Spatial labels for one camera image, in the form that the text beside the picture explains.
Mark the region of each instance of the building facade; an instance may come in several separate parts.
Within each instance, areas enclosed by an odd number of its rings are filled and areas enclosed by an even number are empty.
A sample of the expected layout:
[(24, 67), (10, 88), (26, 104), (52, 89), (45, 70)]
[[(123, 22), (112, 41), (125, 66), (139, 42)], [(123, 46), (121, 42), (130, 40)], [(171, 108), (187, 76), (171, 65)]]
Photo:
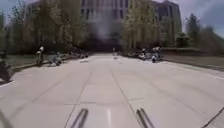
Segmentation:
[[(120, 33), (121, 20), (128, 13), (130, 0), (81, 0), (81, 13), (89, 23), (91, 31), (99, 38), (107, 38), (113, 33)], [(175, 42), (175, 38), (182, 31), (179, 5), (165, 0), (152, 1), (155, 11), (154, 20), (158, 27), (158, 39)], [(169, 19), (168, 26), (164, 26), (164, 17)]]

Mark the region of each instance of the concrete pavement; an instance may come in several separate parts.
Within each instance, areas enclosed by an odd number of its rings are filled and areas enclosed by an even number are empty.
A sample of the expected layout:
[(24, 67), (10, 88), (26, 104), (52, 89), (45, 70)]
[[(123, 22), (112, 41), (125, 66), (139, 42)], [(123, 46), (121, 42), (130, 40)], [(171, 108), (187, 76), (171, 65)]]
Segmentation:
[[(95, 55), (60, 67), (30, 68), (0, 86), (0, 128), (140, 128), (144, 108), (155, 128), (202, 128), (224, 107), (224, 73)], [(224, 128), (220, 113), (207, 128)]]

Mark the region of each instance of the person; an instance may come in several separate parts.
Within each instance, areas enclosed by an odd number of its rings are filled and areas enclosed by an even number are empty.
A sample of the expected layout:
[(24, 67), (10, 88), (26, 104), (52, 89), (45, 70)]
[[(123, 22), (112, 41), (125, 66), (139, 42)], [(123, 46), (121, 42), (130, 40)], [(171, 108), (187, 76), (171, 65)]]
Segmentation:
[(37, 63), (38, 65), (42, 65), (43, 61), (44, 61), (44, 55), (43, 55), (43, 51), (44, 51), (44, 47), (41, 46), (40, 49), (37, 51), (37, 55), (39, 56)]
[(41, 62), (44, 61), (44, 54), (43, 54), (43, 52), (44, 52), (44, 46), (41, 46), (40, 47), (40, 60), (41, 60)]
[(158, 57), (158, 59), (161, 59), (161, 52), (160, 52), (160, 50), (161, 50), (160, 46), (154, 47), (152, 49), (153, 54), (155, 54)]
[(145, 48), (142, 49), (141, 54), (143, 54), (143, 56), (146, 55), (146, 49)]
[(116, 49), (115, 49), (115, 48), (113, 48), (113, 54), (114, 54), (114, 56), (117, 55), (117, 54), (116, 54)]

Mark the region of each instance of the metal rod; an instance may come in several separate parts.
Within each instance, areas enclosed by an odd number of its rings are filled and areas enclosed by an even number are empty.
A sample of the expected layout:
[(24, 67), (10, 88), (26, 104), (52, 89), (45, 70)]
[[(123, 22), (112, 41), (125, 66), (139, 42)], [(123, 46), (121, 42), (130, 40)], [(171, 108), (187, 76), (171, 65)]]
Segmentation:
[(149, 123), (151, 128), (155, 128), (152, 121), (149, 119), (148, 115), (146, 114), (145, 110), (143, 108), (140, 109), (140, 112), (143, 114), (147, 122)]
[(148, 126), (147, 126), (147, 124), (146, 124), (146, 122), (144, 120), (144, 116), (142, 115), (142, 113), (141, 113), (141, 111), (139, 109), (136, 111), (136, 114), (139, 117), (139, 121), (142, 124), (143, 128), (148, 128)]
[(87, 115), (88, 115), (88, 110), (85, 109), (84, 112), (83, 112), (83, 116), (81, 118), (81, 121), (79, 122), (79, 127), (78, 128), (82, 128), (84, 126), (84, 123), (86, 121)]
[[(84, 123), (82, 120), (86, 118), (86, 116), (87, 116), (86, 113), (88, 113), (88, 110), (87, 110), (87, 109), (81, 109), (80, 112), (79, 112), (79, 114), (78, 114), (77, 117), (75, 118), (75, 121), (73, 122), (71, 128), (75, 128), (75, 127), (77, 126), (76, 124), (77, 124), (77, 122), (78, 122), (79, 120), (80, 120), (82, 123)], [(78, 125), (77, 128), (81, 128), (81, 127), (82, 127), (83, 124), (82, 124), (81, 122), (79, 122), (79, 125)]]

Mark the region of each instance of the sky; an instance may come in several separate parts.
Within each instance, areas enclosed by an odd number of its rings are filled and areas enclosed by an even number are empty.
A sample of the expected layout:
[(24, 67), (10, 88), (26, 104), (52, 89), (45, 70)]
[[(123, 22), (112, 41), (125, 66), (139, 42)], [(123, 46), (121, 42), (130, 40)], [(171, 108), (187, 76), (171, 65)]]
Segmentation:
[[(18, 0), (0, 0), (0, 10), (11, 14), (11, 8), (17, 4)], [(179, 4), (181, 17), (184, 24), (186, 17), (194, 13), (203, 26), (212, 25), (219, 35), (224, 37), (224, 0), (170, 0)]]

